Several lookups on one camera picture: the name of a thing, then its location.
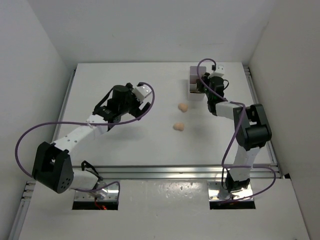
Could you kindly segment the beige makeup sponge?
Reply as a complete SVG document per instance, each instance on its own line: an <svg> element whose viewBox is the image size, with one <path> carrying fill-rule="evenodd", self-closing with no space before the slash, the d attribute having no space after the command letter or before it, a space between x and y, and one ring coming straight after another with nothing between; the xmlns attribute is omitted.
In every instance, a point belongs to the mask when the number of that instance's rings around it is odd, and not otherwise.
<svg viewBox="0 0 320 240"><path fill-rule="evenodd" d="M185 124L182 123L182 122L177 122L177 123L175 123L175 124L173 125L173 129L176 130L176 131L182 132L182 131L184 131L184 129L185 129Z"/></svg>
<svg viewBox="0 0 320 240"><path fill-rule="evenodd" d="M178 109L183 113L187 112L188 108L189 108L188 105L185 104L185 103L179 103L178 104Z"/></svg>

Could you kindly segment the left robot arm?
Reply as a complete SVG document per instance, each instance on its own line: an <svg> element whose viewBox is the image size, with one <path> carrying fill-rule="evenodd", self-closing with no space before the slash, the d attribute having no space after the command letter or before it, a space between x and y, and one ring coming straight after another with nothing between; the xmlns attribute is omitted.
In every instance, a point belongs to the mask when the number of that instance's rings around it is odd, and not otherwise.
<svg viewBox="0 0 320 240"><path fill-rule="evenodd" d="M31 176L54 192L61 194L73 189L83 193L95 193L105 189L102 177L87 161L81 169L75 169L72 159L77 152L114 126L125 125L122 116L129 114L132 122L143 118L152 108L152 102L144 102L154 96L154 89L145 82L137 86L131 83L115 85L94 107L85 122L52 143L41 143L36 151Z"/></svg>

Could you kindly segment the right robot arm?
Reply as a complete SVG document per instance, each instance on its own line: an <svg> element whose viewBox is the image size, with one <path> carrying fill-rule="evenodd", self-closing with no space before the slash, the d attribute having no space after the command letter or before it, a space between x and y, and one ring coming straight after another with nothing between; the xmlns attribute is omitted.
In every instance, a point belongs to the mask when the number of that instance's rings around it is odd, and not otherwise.
<svg viewBox="0 0 320 240"><path fill-rule="evenodd" d="M260 149L271 140L272 131L262 104L246 106L225 100L225 81L220 76L211 76L206 72L196 81L196 88L206 95L208 111L212 115L233 121L234 134L221 163L222 166L225 165L228 152L236 141L237 152L234 162L227 167L227 176L222 182L223 188L231 193L248 187L255 158Z"/></svg>

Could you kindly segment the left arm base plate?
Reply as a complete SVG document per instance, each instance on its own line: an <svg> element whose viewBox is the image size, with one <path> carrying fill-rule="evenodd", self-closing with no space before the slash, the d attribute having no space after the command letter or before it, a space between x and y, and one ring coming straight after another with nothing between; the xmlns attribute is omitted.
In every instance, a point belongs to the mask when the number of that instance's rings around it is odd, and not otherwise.
<svg viewBox="0 0 320 240"><path fill-rule="evenodd" d="M97 183L97 188L101 188L107 185L101 190L95 192L81 192L76 191L74 195L74 201L76 202L93 202L97 199L99 202L116 202L120 196L120 182L103 182Z"/></svg>

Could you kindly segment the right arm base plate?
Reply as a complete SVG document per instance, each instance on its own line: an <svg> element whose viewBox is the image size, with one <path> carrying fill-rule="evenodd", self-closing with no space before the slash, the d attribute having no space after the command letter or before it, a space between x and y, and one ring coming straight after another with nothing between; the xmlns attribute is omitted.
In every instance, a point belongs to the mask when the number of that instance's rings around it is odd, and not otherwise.
<svg viewBox="0 0 320 240"><path fill-rule="evenodd" d="M220 181L207 181L208 197L210 202L224 201L253 201L254 197L251 184L247 188L231 191L225 190Z"/></svg>

